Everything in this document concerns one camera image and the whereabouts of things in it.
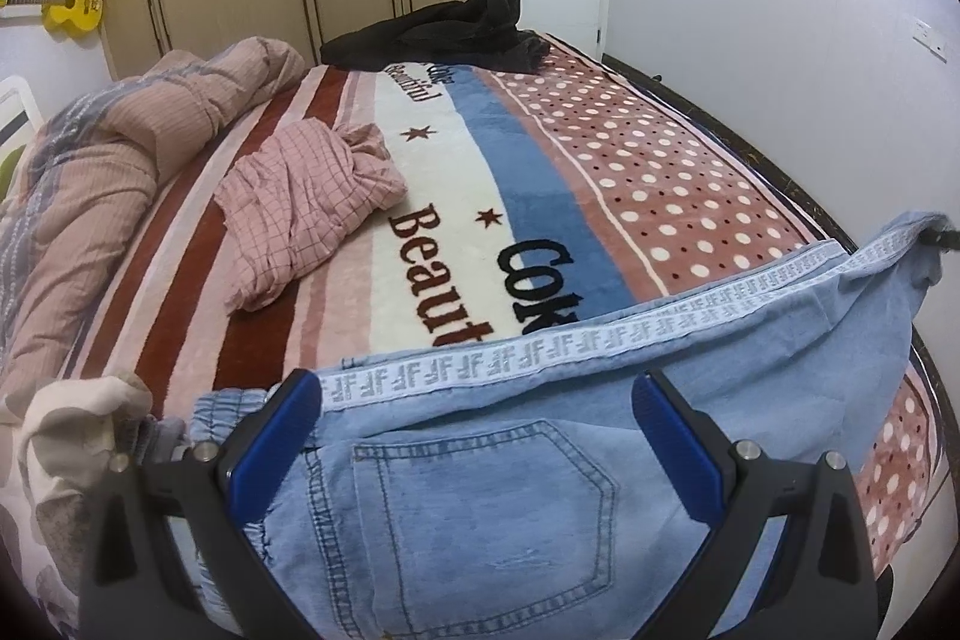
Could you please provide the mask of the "striped polka-dot bed blanket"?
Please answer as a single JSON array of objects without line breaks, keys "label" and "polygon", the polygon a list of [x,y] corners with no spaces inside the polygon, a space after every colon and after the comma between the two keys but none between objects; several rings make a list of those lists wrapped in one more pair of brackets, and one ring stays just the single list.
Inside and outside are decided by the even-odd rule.
[{"label": "striped polka-dot bed blanket", "polygon": [[[80,635],[31,520],[16,445],[37,388],[133,374],[153,396],[156,440],[139,466],[224,442],[295,370],[490,344],[672,298],[818,242],[747,167],[623,78],[551,45],[537,73],[395,64],[308,65],[158,191],[59,374],[2,390],[2,576],[57,638]],[[256,312],[224,307],[235,242],[213,200],[229,169],[275,131],[316,117],[375,124],[407,195],[376,211],[316,271]],[[848,461],[867,526],[878,628],[887,560],[928,482],[924,420],[907,370],[861,464]],[[195,596],[231,632],[182,518],[167,522]]]}]

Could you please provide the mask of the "pink checked garment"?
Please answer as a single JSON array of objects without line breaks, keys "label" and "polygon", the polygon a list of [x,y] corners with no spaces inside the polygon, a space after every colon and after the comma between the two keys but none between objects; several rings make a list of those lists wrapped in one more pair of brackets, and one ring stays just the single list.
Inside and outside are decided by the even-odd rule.
[{"label": "pink checked garment", "polygon": [[235,253],[224,307],[256,312],[327,263],[407,182],[375,124],[296,120],[229,169],[213,200]]}]

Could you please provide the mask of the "white wall switch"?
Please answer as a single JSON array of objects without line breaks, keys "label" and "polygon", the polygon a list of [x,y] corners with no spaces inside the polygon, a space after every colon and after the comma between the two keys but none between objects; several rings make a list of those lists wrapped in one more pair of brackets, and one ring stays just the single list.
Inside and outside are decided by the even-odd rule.
[{"label": "white wall switch", "polygon": [[921,19],[916,19],[911,37],[929,53],[932,53],[935,58],[939,58],[940,62],[947,62],[947,44],[942,32],[934,29],[928,23],[924,23]]}]

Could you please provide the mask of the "pink striped quilt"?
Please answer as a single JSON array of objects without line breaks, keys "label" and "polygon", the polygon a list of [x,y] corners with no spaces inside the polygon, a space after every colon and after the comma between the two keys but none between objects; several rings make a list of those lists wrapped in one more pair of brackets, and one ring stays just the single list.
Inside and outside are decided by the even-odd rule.
[{"label": "pink striped quilt", "polygon": [[295,47],[267,37],[208,60],[171,50],[47,120],[2,205],[3,393],[59,374],[161,187],[306,71]]}]

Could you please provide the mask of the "light blue denim pants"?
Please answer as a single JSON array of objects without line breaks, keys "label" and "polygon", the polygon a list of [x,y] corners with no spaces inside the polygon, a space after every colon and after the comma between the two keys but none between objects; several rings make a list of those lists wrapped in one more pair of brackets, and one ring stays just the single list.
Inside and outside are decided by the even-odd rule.
[{"label": "light blue denim pants", "polygon": [[908,213],[656,302],[490,344],[345,360],[245,536],[327,638],[623,638],[706,530],[631,413],[664,372],[729,437],[861,464],[942,275]]}]

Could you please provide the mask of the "black garment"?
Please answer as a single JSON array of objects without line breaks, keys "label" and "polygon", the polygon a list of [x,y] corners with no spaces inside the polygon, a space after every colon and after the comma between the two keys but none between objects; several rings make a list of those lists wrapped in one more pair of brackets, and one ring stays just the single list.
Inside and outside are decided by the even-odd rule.
[{"label": "black garment", "polygon": [[491,71],[537,73],[551,45],[521,31],[521,0],[452,0],[348,32],[320,47],[320,60],[342,70],[381,71],[389,65],[470,65]]}]

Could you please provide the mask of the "dark bed frame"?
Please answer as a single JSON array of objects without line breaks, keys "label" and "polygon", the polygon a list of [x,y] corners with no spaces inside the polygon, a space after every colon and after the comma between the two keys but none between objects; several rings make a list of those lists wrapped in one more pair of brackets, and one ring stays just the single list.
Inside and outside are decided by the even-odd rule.
[{"label": "dark bed frame", "polygon": [[[701,131],[708,136],[708,140],[713,145],[719,145],[724,151],[734,156],[737,164],[743,164],[747,167],[750,175],[755,175],[757,179],[770,188],[775,195],[783,202],[788,203],[789,209],[793,211],[809,229],[822,239],[835,239],[843,245],[848,252],[853,252],[857,248],[857,242],[846,232],[832,216],[825,211],[814,198],[807,193],[791,175],[786,174],[781,167],[778,167],[768,156],[765,156],[756,146],[747,142],[745,138],[732,131],[721,120],[716,119],[715,115],[706,112],[697,104],[692,103],[674,89],[668,88],[662,81],[652,80],[651,76],[641,73],[635,67],[624,64],[617,58],[610,55],[602,55],[599,60],[589,57],[578,47],[574,47],[560,37],[553,34],[545,34],[555,47],[565,46],[573,50],[576,55],[582,55],[590,64],[601,65],[607,71],[628,81],[633,88],[638,89],[649,101],[659,101],[672,112],[678,113],[682,120],[686,120],[693,125],[697,131]],[[919,367],[919,374],[924,377],[924,385],[928,390],[928,398],[931,400],[931,413],[934,414],[939,424],[939,450],[947,461],[947,470],[949,470],[957,479],[958,474],[958,420],[955,414],[955,408],[950,401],[949,390],[939,367],[935,364],[929,346],[924,341],[918,330],[913,330],[913,362]]]}]

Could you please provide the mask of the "white headboard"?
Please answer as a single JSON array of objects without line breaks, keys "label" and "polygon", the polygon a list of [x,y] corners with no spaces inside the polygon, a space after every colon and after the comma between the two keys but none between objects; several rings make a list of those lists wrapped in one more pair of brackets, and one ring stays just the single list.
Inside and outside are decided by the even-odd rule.
[{"label": "white headboard", "polygon": [[0,159],[24,148],[44,125],[28,81],[12,74],[0,81]]}]

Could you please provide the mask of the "yellow guitar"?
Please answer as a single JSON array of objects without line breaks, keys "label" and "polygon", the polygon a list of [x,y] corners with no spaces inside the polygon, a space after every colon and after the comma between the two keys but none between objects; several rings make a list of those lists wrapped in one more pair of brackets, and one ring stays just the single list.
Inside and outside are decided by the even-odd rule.
[{"label": "yellow guitar", "polygon": [[39,7],[44,29],[71,39],[96,32],[104,14],[104,0],[0,0],[0,7]]}]

